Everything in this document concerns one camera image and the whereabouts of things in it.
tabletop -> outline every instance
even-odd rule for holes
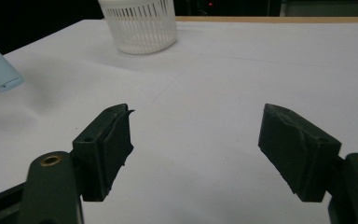
[[[105,108],[127,103],[128,157],[86,223],[329,223],[257,146],[264,104],[290,108],[358,152],[358,22],[177,22],[154,54],[115,49],[81,21],[5,57],[26,81],[0,93],[0,192],[33,159],[70,151]]]

